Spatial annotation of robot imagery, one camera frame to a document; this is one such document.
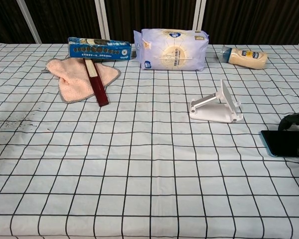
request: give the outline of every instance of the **mayonnaise bottle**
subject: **mayonnaise bottle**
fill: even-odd
[[[268,58],[265,52],[239,50],[224,46],[220,52],[226,63],[245,66],[253,69],[263,69]]]

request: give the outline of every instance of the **bag of rice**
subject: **bag of rice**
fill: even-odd
[[[204,69],[208,46],[204,31],[142,29],[141,33],[134,31],[134,41],[142,69]]]

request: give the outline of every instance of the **tablet stand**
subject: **tablet stand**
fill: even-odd
[[[215,103],[216,100],[222,100],[225,103]],[[233,102],[225,83],[221,80],[221,91],[197,101],[191,101],[189,116],[195,120],[232,123],[243,119],[243,114],[236,113],[236,108],[239,106],[240,102]]]

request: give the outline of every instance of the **dark curtain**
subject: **dark curtain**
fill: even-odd
[[[0,43],[34,43],[16,0],[0,0]]]
[[[42,43],[101,38],[94,0],[25,0]]]
[[[193,27],[196,0],[105,0],[112,40],[134,42],[133,30]]]
[[[207,0],[211,44],[299,44],[299,0]]]

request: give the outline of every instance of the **smartphone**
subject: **smartphone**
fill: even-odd
[[[264,145],[273,157],[299,157],[299,131],[263,130]]]

